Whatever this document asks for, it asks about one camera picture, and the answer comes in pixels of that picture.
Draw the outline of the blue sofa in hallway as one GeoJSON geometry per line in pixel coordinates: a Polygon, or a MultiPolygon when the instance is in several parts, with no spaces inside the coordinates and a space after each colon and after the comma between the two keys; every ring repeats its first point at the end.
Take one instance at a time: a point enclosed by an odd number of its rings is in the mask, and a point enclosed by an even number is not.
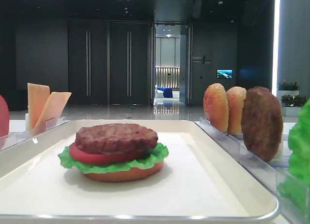
{"type": "Polygon", "coordinates": [[[172,88],[157,87],[157,90],[163,92],[164,98],[173,98],[172,88]]]}

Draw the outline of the red tomato slice on bun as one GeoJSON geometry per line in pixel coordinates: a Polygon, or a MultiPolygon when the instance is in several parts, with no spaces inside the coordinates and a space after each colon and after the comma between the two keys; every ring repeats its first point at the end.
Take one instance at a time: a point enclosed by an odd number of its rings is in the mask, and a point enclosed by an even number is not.
{"type": "Polygon", "coordinates": [[[80,150],[75,143],[69,146],[70,156],[86,164],[112,164],[140,159],[146,155],[145,151],[136,151],[128,154],[90,154],[80,150]]]}

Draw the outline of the brown meat patty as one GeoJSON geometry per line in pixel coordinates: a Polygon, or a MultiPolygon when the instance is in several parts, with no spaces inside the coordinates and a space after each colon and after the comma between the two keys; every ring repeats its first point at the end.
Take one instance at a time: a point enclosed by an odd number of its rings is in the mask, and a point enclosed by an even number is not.
{"type": "Polygon", "coordinates": [[[76,133],[78,149],[90,154],[127,154],[157,146],[158,135],[139,124],[113,123],[83,127],[76,133]]]}
{"type": "Polygon", "coordinates": [[[248,151],[264,161],[274,158],[281,143],[283,119],[279,99],[267,88],[247,90],[241,129],[248,151]]]}

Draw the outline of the dark right double door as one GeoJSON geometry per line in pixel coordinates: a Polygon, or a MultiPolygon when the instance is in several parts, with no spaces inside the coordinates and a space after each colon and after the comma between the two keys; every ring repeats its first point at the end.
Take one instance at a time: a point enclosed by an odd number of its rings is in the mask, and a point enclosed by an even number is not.
{"type": "Polygon", "coordinates": [[[110,102],[148,104],[148,24],[110,26],[110,102]]]}

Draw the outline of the small wall screen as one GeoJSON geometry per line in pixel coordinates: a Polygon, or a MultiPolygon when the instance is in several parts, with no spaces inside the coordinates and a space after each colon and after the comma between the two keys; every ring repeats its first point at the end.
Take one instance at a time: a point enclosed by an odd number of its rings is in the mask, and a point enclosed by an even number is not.
{"type": "Polygon", "coordinates": [[[217,79],[232,79],[233,71],[231,69],[218,69],[217,79]]]}

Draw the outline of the sesame bun top far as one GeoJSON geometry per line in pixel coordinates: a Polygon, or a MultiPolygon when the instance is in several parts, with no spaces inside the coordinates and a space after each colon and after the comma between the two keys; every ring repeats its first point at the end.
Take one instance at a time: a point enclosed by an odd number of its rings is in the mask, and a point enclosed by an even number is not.
{"type": "Polygon", "coordinates": [[[221,132],[227,132],[229,106],[226,91],[220,83],[208,86],[203,97],[203,109],[207,120],[221,132]]]}

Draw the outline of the sesame bun top near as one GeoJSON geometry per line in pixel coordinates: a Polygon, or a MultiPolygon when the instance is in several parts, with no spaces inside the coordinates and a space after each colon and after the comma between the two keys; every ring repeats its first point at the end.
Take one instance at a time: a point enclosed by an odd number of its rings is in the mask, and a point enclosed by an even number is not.
{"type": "Polygon", "coordinates": [[[242,110],[246,98],[246,89],[235,86],[226,92],[229,106],[229,122],[227,132],[231,135],[239,135],[241,131],[242,110]]]}

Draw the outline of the green lettuce in holder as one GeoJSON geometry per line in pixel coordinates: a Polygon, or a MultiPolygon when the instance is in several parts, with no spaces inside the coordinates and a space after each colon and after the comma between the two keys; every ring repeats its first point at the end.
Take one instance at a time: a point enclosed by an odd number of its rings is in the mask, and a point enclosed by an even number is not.
{"type": "Polygon", "coordinates": [[[310,102],[298,114],[299,121],[289,131],[289,158],[285,181],[278,186],[279,193],[292,201],[304,213],[310,212],[310,102]]]}

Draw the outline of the brown meat patty front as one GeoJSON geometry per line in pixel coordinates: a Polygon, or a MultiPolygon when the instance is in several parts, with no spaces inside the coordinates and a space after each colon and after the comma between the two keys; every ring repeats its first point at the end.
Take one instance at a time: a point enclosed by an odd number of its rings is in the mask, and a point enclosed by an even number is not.
{"type": "Polygon", "coordinates": [[[78,149],[90,154],[127,154],[157,146],[158,135],[139,124],[113,123],[83,127],[76,133],[78,149]]]}

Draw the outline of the lower white flower planter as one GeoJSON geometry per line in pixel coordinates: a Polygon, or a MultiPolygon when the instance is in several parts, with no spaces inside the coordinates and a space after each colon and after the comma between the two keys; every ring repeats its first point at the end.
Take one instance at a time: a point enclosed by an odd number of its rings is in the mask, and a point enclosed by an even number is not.
{"type": "Polygon", "coordinates": [[[284,95],[281,97],[281,101],[283,116],[293,117],[299,114],[301,108],[307,103],[308,99],[301,95],[284,95]]]}

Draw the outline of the white flower planter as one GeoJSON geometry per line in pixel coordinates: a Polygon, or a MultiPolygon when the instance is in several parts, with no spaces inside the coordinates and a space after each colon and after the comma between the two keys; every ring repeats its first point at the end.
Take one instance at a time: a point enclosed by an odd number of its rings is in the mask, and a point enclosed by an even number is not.
{"type": "Polygon", "coordinates": [[[308,99],[301,95],[284,95],[281,97],[281,101],[283,116],[293,117],[299,114],[301,108],[307,103],[308,99]]]}
{"type": "Polygon", "coordinates": [[[278,83],[278,91],[277,97],[281,101],[283,96],[290,95],[290,96],[297,96],[299,95],[299,85],[297,81],[292,81],[290,83],[286,82],[285,80],[278,83]]]}

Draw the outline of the dark double door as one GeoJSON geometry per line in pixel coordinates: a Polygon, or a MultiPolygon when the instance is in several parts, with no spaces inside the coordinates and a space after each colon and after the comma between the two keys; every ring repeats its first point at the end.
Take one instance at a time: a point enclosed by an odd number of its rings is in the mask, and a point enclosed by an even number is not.
{"type": "Polygon", "coordinates": [[[148,104],[148,24],[110,26],[110,102],[148,104]]]}
{"type": "Polygon", "coordinates": [[[68,22],[71,104],[107,104],[108,23],[68,22]]]}

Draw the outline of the clear right dispenser rail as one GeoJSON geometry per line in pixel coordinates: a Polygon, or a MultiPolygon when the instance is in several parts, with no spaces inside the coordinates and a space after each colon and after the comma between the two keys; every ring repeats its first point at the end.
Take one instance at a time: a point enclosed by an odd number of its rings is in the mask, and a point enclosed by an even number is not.
{"type": "Polygon", "coordinates": [[[292,224],[310,222],[310,188],[288,172],[288,156],[280,154],[271,162],[264,162],[244,144],[242,136],[224,134],[201,117],[199,126],[255,179],[276,195],[282,215],[292,224]]]}

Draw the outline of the upper white flower planter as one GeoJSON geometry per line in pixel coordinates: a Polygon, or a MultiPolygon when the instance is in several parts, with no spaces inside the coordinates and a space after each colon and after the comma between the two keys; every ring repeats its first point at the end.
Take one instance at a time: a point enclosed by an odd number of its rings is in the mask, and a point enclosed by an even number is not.
{"type": "Polygon", "coordinates": [[[297,96],[299,95],[299,85],[297,81],[292,81],[290,83],[286,82],[285,80],[278,83],[278,91],[277,97],[281,101],[283,96],[290,95],[290,96],[297,96]]]}

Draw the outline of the orange cheese slice upright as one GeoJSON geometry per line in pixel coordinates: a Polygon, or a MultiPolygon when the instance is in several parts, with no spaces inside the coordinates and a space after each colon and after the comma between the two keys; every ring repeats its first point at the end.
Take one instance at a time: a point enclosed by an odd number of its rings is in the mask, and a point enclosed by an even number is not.
{"type": "Polygon", "coordinates": [[[29,128],[34,128],[50,96],[47,85],[28,83],[29,128]]]}

